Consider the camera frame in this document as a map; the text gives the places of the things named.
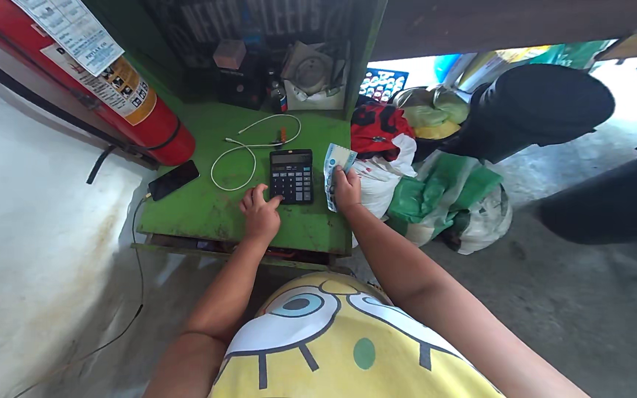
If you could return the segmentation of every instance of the green table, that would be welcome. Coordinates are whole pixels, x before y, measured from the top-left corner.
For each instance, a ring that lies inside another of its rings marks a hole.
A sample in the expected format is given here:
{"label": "green table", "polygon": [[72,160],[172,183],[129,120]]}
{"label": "green table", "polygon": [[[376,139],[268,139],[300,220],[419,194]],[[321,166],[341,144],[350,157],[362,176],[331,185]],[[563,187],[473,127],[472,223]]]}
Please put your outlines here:
{"label": "green table", "polygon": [[[159,202],[147,202],[137,231],[177,237],[217,241],[239,241],[244,232],[244,217],[238,203],[245,190],[264,183],[269,185],[271,148],[253,148],[257,170],[252,181],[238,191],[223,191],[210,179],[213,161],[236,144],[269,144],[279,137],[279,129],[287,128],[287,136],[296,134],[297,123],[292,118],[272,118],[241,135],[237,131],[269,114],[236,106],[203,103],[183,104],[173,95],[164,95],[166,103],[181,117],[196,140],[192,160],[200,177]],[[328,210],[323,193],[323,158],[330,143],[350,145],[349,122],[312,112],[292,113],[302,121],[302,133],[282,149],[311,149],[314,152],[314,203],[311,205],[280,205],[282,226],[271,247],[318,251],[349,256],[351,234],[345,219]],[[171,170],[162,167],[159,175]],[[215,168],[214,177],[226,188],[242,185],[252,172],[252,156],[238,149],[223,157]],[[265,199],[269,199],[269,190]]]}

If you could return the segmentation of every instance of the yellow shirt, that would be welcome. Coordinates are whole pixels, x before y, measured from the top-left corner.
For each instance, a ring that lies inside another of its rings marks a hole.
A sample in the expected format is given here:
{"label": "yellow shirt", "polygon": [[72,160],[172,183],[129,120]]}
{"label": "yellow shirt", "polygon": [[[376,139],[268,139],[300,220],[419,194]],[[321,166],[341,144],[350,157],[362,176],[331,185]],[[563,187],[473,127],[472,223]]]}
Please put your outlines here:
{"label": "yellow shirt", "polygon": [[501,397],[436,332],[353,277],[273,294],[228,347],[210,397]]}

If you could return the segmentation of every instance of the black calculator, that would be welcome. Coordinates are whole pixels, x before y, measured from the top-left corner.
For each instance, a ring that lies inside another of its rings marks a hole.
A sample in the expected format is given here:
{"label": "black calculator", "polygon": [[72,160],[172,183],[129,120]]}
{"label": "black calculator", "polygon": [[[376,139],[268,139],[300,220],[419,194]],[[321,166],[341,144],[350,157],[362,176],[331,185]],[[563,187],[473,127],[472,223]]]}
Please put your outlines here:
{"label": "black calculator", "polygon": [[289,149],[270,152],[270,197],[284,196],[283,205],[314,202],[314,168],[311,149]]}

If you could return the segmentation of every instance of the hand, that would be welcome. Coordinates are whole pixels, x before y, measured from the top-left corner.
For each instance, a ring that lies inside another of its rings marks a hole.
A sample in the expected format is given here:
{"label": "hand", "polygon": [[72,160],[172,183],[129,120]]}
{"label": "hand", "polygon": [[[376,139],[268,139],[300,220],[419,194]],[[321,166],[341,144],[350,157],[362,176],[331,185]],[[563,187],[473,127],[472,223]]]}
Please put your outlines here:
{"label": "hand", "polygon": [[341,213],[348,211],[353,205],[360,204],[360,177],[352,168],[346,175],[343,168],[338,166],[333,169],[335,181],[335,203]]}
{"label": "hand", "polygon": [[240,210],[246,218],[243,239],[258,239],[269,245],[279,231],[277,207],[283,197],[275,196],[265,202],[262,196],[265,189],[267,185],[260,184],[245,191],[245,196],[240,200]]}

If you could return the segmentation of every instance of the peso banknote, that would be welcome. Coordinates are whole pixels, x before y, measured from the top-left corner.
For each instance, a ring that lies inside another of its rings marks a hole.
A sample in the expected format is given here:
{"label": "peso banknote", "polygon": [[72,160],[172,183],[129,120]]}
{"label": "peso banknote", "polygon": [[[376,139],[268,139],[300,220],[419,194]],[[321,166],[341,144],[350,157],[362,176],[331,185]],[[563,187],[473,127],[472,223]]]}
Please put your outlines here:
{"label": "peso banknote", "polygon": [[326,201],[328,201],[328,209],[336,213],[335,207],[335,186],[333,184],[333,169],[341,166],[343,170],[348,172],[352,167],[355,157],[358,156],[356,151],[340,145],[330,144],[326,151],[326,159],[323,161],[323,189],[326,191]]}

